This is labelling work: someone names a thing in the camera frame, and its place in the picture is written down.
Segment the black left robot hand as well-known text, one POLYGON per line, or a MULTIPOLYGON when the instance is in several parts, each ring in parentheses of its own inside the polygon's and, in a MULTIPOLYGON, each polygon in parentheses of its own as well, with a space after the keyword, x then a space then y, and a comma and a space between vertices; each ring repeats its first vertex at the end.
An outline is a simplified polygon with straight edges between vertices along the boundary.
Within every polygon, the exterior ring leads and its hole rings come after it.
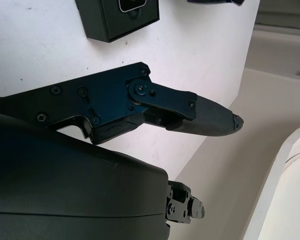
POLYGON ((196 3, 196 4, 225 4, 231 3, 237 6, 241 6, 245 0, 187 0, 189 3, 196 3))

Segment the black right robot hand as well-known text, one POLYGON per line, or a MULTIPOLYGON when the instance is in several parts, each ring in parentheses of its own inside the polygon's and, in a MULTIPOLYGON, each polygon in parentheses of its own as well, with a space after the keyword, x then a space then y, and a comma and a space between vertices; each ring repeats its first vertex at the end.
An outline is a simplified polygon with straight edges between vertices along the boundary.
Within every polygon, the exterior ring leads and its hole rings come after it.
POLYGON ((0 240, 166 240, 170 222, 204 217, 188 186, 101 144, 142 124, 221 137, 244 121, 149 75, 138 62, 0 97, 0 240))

